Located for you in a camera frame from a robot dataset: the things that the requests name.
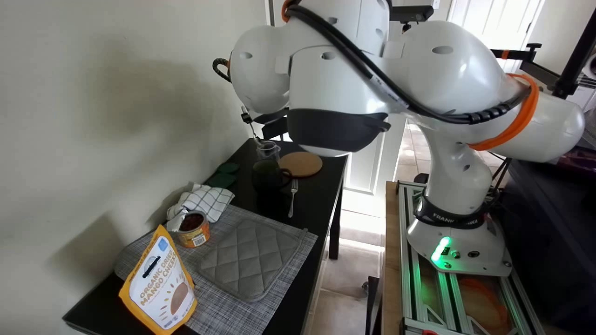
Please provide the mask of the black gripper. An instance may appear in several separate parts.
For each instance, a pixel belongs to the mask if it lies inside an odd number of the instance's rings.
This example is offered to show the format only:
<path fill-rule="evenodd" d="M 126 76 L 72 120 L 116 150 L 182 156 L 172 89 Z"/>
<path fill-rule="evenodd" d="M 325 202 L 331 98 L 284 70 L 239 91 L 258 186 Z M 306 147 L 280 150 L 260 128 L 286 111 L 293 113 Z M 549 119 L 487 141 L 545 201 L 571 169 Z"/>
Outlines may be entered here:
<path fill-rule="evenodd" d="M 247 124 L 252 126 L 254 122 L 260 124 L 260 134 L 256 135 L 256 141 L 264 141 L 275 135 L 282 135 L 286 132 L 286 113 L 288 109 L 282 107 L 273 113 L 260 113 L 256 117 L 249 115 L 249 109 L 241 106 L 239 109 L 239 119 Z"/>

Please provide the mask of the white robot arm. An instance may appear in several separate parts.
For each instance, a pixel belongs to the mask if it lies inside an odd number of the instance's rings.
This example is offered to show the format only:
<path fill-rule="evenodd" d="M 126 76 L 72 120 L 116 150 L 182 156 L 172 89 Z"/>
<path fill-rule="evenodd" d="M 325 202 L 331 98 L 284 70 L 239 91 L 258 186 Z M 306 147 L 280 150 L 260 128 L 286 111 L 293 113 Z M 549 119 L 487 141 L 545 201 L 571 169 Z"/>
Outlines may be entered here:
<path fill-rule="evenodd" d="M 502 70 L 457 24 L 409 24 L 390 46 L 387 0 L 286 0 L 279 26 L 239 35 L 228 81 L 247 109 L 280 117 L 290 139 L 320 156 L 366 147 L 392 113 L 413 117 L 431 167 L 413 201 L 407 243 L 450 273 L 511 271 L 483 208 L 491 174 L 478 154 L 549 161 L 584 130 L 580 107 Z"/>

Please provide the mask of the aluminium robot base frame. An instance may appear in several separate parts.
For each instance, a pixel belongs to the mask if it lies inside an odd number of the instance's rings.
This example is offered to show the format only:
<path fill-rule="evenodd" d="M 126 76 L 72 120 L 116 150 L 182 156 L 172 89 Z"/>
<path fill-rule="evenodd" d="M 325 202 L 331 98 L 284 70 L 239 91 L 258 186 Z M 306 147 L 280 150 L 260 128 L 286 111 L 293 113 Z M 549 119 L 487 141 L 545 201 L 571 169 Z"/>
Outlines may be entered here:
<path fill-rule="evenodd" d="M 431 266 L 405 241 L 420 184 L 396 186 L 400 288 L 405 335 L 545 335 L 517 277 L 455 275 Z"/>

